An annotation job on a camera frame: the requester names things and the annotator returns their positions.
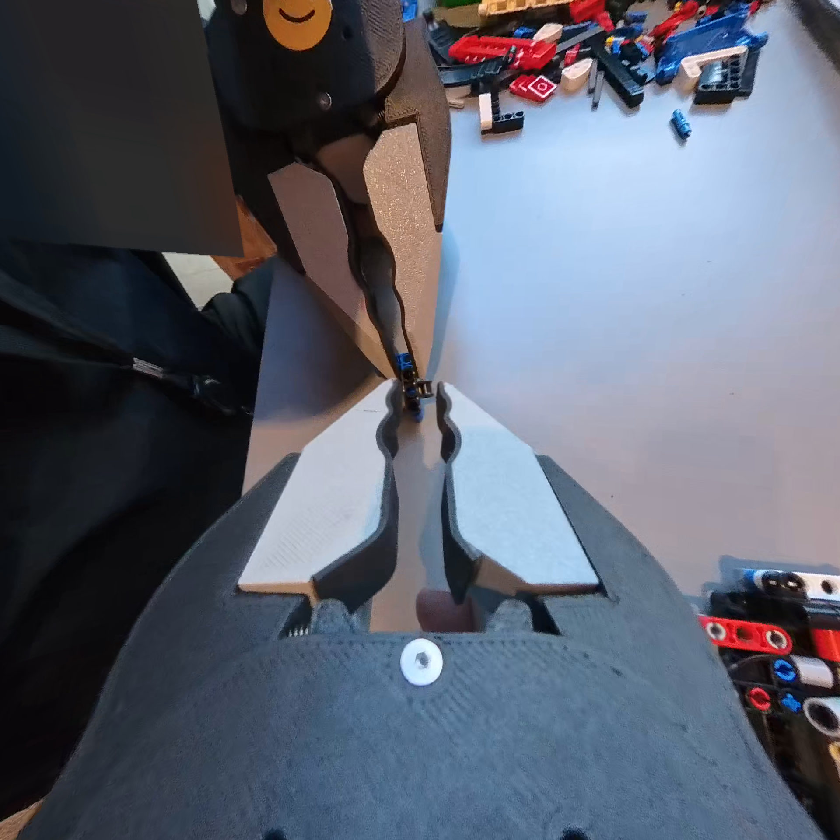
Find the partly built toy car chassis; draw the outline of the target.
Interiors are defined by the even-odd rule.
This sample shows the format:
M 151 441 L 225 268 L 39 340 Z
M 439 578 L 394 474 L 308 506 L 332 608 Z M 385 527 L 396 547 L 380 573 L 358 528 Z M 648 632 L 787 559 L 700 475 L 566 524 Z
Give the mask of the partly built toy car chassis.
M 839 832 L 838 568 L 730 559 L 698 620 L 775 769 L 825 835 Z

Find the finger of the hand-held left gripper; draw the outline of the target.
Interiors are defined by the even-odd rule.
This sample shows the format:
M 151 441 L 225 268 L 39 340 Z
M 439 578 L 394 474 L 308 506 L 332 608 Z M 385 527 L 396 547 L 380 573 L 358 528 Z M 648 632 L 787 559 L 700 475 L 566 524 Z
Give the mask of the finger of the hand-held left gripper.
M 426 379 L 443 236 L 434 221 L 417 125 L 386 129 L 367 154 L 362 172 L 375 225 L 392 256 L 392 286 L 406 347 Z
M 306 278 L 365 358 L 386 379 L 393 368 L 350 267 L 350 239 L 332 181 L 294 162 L 268 175 Z

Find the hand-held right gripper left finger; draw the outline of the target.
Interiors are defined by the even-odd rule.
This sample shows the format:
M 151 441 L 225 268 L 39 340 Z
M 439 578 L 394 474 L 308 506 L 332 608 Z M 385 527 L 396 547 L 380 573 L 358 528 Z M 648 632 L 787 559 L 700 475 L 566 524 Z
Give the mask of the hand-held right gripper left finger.
M 384 381 L 305 445 L 238 578 L 241 592 L 336 601 L 355 613 L 385 587 L 396 569 L 401 404 L 398 381 Z

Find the pile of loose toy pieces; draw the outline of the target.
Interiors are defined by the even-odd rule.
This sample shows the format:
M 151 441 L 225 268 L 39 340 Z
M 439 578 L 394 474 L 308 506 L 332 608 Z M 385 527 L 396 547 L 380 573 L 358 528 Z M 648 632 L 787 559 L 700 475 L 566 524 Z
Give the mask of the pile of loose toy pieces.
M 558 91 L 586 91 L 598 109 L 606 87 L 628 110 L 648 85 L 676 85 L 694 105 L 729 105 L 753 92 L 766 33 L 750 18 L 762 2 L 444 2 L 423 13 L 427 42 L 450 107 L 477 98 L 482 134 L 523 129 L 504 112 L 505 90 L 544 104 Z

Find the small black toy connector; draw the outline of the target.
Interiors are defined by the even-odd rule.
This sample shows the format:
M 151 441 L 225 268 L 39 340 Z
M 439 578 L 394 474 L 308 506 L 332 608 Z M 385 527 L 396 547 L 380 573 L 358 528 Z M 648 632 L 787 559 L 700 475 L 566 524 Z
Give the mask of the small black toy connector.
M 434 396 L 433 385 L 424 380 L 412 365 L 400 370 L 404 409 L 413 414 L 422 414 L 424 400 Z

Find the wooden beam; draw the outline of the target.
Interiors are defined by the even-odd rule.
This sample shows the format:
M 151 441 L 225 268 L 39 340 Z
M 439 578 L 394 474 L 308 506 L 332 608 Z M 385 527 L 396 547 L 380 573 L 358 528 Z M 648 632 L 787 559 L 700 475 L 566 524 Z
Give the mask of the wooden beam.
M 233 281 L 247 275 L 277 254 L 277 245 L 255 219 L 239 195 L 235 196 L 243 255 L 212 256 L 213 262 Z

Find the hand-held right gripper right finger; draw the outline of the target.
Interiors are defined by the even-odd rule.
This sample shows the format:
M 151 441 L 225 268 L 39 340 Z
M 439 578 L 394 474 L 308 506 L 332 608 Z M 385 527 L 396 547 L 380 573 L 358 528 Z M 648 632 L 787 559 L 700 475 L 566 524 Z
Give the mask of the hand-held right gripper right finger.
M 440 382 L 444 569 L 457 602 L 578 595 L 601 581 L 534 450 L 453 385 Z

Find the blue L-shaped toy beam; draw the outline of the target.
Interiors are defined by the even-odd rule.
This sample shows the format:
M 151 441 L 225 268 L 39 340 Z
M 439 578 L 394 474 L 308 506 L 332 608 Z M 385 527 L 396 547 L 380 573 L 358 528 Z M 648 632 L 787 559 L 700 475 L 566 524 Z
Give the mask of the blue L-shaped toy beam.
M 397 366 L 397 370 L 398 370 L 399 374 L 400 374 L 400 370 L 403 367 L 407 367 L 408 365 L 412 365 L 415 368 L 415 370 L 417 371 L 417 368 L 416 368 L 415 363 L 414 363 L 414 359 L 413 359 L 413 357 L 410 353 L 399 353 L 395 357 L 395 362 L 396 362 L 396 366 Z M 423 410 L 422 414 L 413 414 L 413 413 L 409 413 L 409 414 L 413 417 L 413 419 L 416 422 L 419 423 L 423 419 L 424 410 Z

